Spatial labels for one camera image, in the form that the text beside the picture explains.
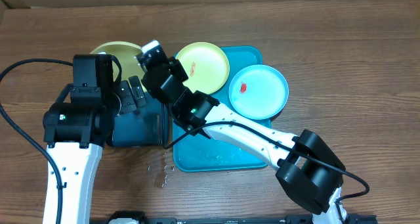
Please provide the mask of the light blue plate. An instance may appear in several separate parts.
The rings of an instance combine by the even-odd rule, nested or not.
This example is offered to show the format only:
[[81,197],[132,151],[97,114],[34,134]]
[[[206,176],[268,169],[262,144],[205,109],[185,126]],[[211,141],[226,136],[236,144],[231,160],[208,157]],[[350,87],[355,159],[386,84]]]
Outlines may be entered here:
[[242,116],[265,120],[284,109],[289,86],[277,69],[256,64],[245,67],[232,78],[228,96],[233,109]]

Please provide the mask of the green orange sponge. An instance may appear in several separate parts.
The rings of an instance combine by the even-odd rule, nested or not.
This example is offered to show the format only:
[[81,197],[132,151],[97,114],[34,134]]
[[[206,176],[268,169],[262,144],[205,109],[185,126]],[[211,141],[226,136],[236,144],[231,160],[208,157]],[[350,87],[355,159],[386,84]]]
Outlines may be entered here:
[[144,118],[146,126],[145,143],[147,145],[159,145],[161,143],[161,125],[158,114],[149,114]]

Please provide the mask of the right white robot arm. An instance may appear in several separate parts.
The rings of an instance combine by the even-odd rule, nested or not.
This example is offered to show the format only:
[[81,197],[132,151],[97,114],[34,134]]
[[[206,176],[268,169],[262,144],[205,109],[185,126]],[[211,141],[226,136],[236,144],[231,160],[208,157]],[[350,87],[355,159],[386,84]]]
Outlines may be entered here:
[[276,172],[286,195],[312,213],[313,223],[345,223],[339,200],[345,167],[319,135],[269,129],[229,109],[214,97],[184,86],[179,60],[167,57],[158,41],[136,56],[149,94],[168,107],[175,123],[188,135],[224,141],[256,156]]

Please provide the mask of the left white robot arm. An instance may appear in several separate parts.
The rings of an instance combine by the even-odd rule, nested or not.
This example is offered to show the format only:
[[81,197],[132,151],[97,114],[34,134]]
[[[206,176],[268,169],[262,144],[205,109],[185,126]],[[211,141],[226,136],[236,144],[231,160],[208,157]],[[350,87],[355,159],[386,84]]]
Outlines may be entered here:
[[44,223],[88,223],[96,171],[127,81],[81,80],[63,88],[43,118],[48,164]]

